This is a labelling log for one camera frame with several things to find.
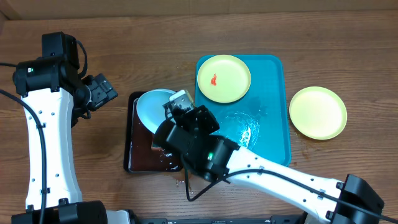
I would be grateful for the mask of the yellow-green plate top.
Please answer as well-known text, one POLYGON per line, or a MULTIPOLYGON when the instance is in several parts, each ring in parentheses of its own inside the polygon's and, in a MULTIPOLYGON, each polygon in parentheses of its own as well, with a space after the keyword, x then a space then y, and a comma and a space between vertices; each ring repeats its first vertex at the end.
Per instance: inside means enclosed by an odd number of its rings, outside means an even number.
POLYGON ((215 55, 207 59, 197 73, 200 91, 217 103, 241 99, 251 86, 248 66, 232 55, 215 55))

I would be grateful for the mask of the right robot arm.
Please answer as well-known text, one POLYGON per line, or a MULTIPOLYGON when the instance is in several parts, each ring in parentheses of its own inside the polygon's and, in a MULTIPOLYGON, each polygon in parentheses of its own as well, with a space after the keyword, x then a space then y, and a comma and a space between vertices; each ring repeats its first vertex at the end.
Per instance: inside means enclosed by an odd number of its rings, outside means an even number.
POLYGON ((378 223, 384 202, 363 179, 344 182, 309 175, 267 160, 216 135, 219 124, 205 106, 195 106, 181 90, 162 105, 165 121, 156 145, 179 156, 185 170, 210 182, 243 185, 303 210, 318 223, 378 223))

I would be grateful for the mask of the yellow-green plate bottom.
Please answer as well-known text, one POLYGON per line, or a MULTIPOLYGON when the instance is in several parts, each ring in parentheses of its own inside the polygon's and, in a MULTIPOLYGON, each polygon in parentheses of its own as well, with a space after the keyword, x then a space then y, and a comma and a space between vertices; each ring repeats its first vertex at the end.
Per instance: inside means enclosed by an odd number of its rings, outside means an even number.
POLYGON ((310 86, 291 99, 289 115, 295 128, 316 140, 329 140, 345 128, 348 113, 343 100, 333 91, 310 86))

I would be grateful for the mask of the yellow-green plate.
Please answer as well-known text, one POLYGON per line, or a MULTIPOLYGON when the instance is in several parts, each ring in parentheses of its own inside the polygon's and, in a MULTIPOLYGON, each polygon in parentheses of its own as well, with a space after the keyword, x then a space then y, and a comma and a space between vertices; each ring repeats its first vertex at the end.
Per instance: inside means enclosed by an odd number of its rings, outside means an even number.
POLYGON ((232 55, 215 55, 207 59, 197 73, 200 91, 217 103, 241 99, 251 86, 248 66, 232 55))
POLYGON ((289 115, 295 128, 316 140, 329 140, 345 128, 348 113, 343 100, 333 91, 310 86, 291 99, 289 115))

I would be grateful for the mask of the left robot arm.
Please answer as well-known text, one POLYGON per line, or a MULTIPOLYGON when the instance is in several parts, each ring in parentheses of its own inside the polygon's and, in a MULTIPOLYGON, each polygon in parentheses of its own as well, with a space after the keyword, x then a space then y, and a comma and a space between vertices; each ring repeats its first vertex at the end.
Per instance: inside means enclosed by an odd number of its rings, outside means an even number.
POLYGON ((117 97, 110 82, 80 67, 71 35, 42 36, 42 56, 17 64, 13 82, 26 116, 30 182, 26 212, 13 223, 107 223, 102 202, 84 202, 73 161, 72 127, 117 97))

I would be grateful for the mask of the light blue plate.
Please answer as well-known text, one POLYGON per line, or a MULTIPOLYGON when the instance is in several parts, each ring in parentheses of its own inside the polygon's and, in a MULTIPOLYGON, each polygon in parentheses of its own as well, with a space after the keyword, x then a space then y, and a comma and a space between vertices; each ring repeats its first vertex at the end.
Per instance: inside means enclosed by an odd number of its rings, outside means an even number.
POLYGON ((155 134, 161 123, 166 120, 163 105, 169 102, 174 93, 173 90, 155 89, 145 92, 137 100, 137 115, 152 134, 155 134))

